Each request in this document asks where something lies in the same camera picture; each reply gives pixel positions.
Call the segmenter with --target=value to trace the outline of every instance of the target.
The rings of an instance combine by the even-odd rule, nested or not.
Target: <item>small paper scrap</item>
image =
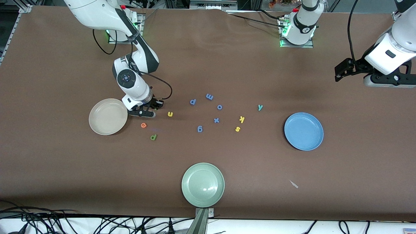
[[[291,183],[292,183],[292,185],[295,187],[295,188],[299,188],[299,186],[297,186],[295,183],[293,183],[291,180],[289,180]]]

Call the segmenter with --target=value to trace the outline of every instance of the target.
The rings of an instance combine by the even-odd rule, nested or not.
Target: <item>white floor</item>
[[[125,218],[120,218],[116,220],[116,222],[120,223],[124,219]],[[78,234],[93,234],[102,221],[100,218],[70,218],[68,220]],[[173,222],[178,220],[181,220],[181,218],[172,219]],[[141,221],[142,218],[136,218],[136,225],[138,226],[141,224]],[[168,218],[157,218],[151,220],[146,227],[151,227],[167,221],[169,221]],[[224,234],[303,234],[308,230],[312,222],[313,221],[210,219],[207,234],[218,234],[224,231]],[[191,223],[192,220],[175,224],[174,229],[176,231],[187,229]],[[0,234],[18,232],[24,224],[25,223],[20,219],[2,219],[0,220]],[[75,234],[64,219],[61,220],[61,224],[67,234]],[[134,227],[132,220],[129,220],[125,224]],[[364,234],[367,225],[366,222],[347,222],[347,224],[351,234]],[[114,226],[116,225],[110,224],[100,233],[107,234]],[[164,224],[153,229],[148,229],[146,232],[147,234],[154,234],[165,226],[166,225]],[[42,227],[42,225],[39,224],[38,227],[42,232],[44,231],[44,233],[46,233],[46,229]],[[416,229],[416,224],[401,222],[371,222],[368,234],[403,234],[403,228]],[[117,228],[112,232],[112,234],[129,233],[130,231],[126,228]],[[33,227],[28,227],[25,234],[36,234],[36,232]],[[340,231],[337,221],[318,221],[312,228],[310,234],[343,233]]]

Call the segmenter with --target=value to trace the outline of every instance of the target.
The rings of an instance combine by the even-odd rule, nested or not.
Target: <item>metal bracket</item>
[[[146,19],[146,14],[139,14],[139,13],[137,14],[137,19],[135,19],[135,21],[137,22],[137,24],[135,24],[136,29],[140,32],[140,35],[142,37],[143,37],[145,19]],[[116,41],[112,37],[109,36],[108,43],[109,44],[115,44]],[[126,41],[126,42],[118,41],[117,44],[130,44],[130,42],[128,42],[128,41]]]
[[[1,63],[3,62],[3,59],[4,59],[4,57],[5,57],[5,55],[6,55],[6,52],[7,52],[7,49],[9,48],[10,42],[12,41],[12,37],[13,37],[13,35],[14,35],[15,31],[16,31],[16,28],[17,28],[17,23],[19,22],[19,20],[20,20],[20,17],[21,17],[21,16],[22,16],[22,13],[20,13],[20,14],[17,16],[17,19],[16,19],[16,22],[15,22],[15,25],[13,26],[12,32],[10,33],[9,39],[7,40],[6,46],[4,47],[4,51],[3,51],[3,53],[2,53],[2,55],[1,55],[1,57],[0,57],[0,65],[1,65]]]
[[[389,86],[400,86],[400,87],[415,87],[416,85],[416,74],[411,74],[412,61],[409,60],[402,64],[406,68],[406,71],[402,73],[400,67],[394,70],[388,75],[384,75],[381,72],[371,74],[368,79],[372,83],[377,85],[389,85]]]
[[[202,208],[196,208],[195,209],[195,216],[198,214],[198,211]],[[208,218],[214,217],[214,208],[208,208]]]
[[[219,9],[222,11],[238,10],[236,0],[191,0],[189,3],[189,9]]]
[[[20,8],[19,13],[30,13],[32,11],[32,5],[27,4],[26,7]]]
[[[186,234],[206,234],[208,226],[209,208],[201,208],[196,213],[195,219]]]
[[[279,28],[279,39],[280,39],[280,47],[292,47],[292,48],[313,48],[313,41],[310,38],[305,44],[303,45],[294,45],[290,43],[285,37],[282,36],[283,33],[286,33],[285,30],[288,29],[290,25],[290,18],[289,15],[285,15],[284,17],[280,17],[277,20],[278,25],[283,25],[284,27]]]
[[[401,13],[398,10],[391,13],[391,17],[393,18],[394,21],[397,21],[400,16],[401,16]]]

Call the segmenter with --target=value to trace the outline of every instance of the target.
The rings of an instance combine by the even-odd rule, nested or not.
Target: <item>green plate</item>
[[[192,205],[200,208],[217,203],[224,193],[224,176],[214,165],[201,162],[192,165],[182,178],[182,193]]]

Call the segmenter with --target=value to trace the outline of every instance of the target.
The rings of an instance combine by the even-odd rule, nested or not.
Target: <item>beige plate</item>
[[[127,115],[123,102],[113,98],[104,99],[89,113],[89,126],[100,135],[111,135],[126,124]]]

